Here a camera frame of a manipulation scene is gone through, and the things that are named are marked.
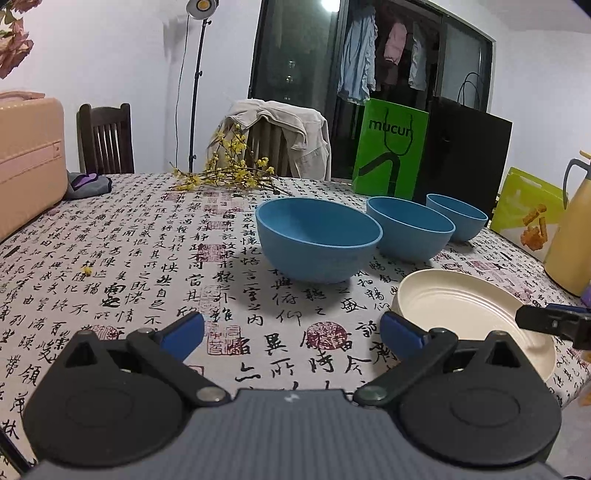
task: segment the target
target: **calligraphy tablecloth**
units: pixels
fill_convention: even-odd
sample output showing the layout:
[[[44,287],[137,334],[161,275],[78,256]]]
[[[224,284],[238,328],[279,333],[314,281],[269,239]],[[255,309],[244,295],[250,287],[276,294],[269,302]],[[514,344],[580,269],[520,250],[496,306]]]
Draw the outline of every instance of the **calligraphy tablecloth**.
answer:
[[[111,194],[62,203],[0,245],[0,421],[29,459],[24,405],[80,329],[116,339],[198,310],[207,317],[206,339],[186,363],[228,391],[352,393],[395,365],[380,340],[379,317],[413,271],[462,271],[526,303],[578,304],[537,260],[489,230],[470,245],[448,245],[426,264],[376,254],[348,282],[294,283],[258,244],[254,209],[272,193],[180,193],[170,191],[173,184],[168,174],[113,176]],[[292,179],[280,185],[296,196],[365,210],[365,197],[347,185]],[[548,387],[566,405],[591,371],[568,342],[555,344]],[[0,471],[15,476],[6,465]]]

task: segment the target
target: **dried rose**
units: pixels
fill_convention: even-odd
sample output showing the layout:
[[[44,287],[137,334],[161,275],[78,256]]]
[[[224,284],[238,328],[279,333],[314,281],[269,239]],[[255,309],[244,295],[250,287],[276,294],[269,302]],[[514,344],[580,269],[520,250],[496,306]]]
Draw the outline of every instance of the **dried rose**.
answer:
[[[23,28],[22,18],[12,24],[12,32],[0,38],[0,78],[4,79],[31,53],[33,41]]]
[[[42,0],[12,0],[12,9],[19,13],[28,12],[31,8],[35,8],[41,4]]]

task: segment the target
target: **suitcase handle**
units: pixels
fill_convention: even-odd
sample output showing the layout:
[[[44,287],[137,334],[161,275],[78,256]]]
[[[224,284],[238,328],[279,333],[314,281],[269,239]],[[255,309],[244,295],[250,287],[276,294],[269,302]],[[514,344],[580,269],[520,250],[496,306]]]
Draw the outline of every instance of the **suitcase handle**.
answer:
[[[38,92],[25,92],[22,90],[15,90],[13,92],[1,92],[0,101],[6,102],[7,100],[36,100],[39,98],[45,98],[45,93]]]

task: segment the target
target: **thermos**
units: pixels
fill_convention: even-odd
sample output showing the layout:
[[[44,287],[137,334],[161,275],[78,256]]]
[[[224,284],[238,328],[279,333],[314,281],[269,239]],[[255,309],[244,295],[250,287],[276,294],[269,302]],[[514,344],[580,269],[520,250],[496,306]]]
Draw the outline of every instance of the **thermos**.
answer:
[[[585,152],[581,155],[591,160],[591,155]],[[569,202],[566,183],[574,165],[586,170],[587,176]],[[550,245],[544,268],[558,285],[580,297],[591,280],[591,166],[588,163],[578,158],[570,161],[564,175],[563,197],[566,211]]]

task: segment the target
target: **small blue bowl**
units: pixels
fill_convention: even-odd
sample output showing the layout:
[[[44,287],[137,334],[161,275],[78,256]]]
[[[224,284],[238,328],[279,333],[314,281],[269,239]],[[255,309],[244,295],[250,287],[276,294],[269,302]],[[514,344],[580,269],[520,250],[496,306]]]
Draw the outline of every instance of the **small blue bowl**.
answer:
[[[345,205],[304,197],[256,208],[262,251],[292,280],[339,283],[365,268],[382,239],[370,216]]]
[[[430,193],[427,195],[427,206],[455,223],[456,231],[452,235],[454,242],[472,240],[488,223],[488,217],[483,211],[444,195]]]
[[[378,248],[387,257],[426,262],[446,246],[456,230],[449,218],[408,200],[374,197],[366,205],[368,215],[384,230]]]

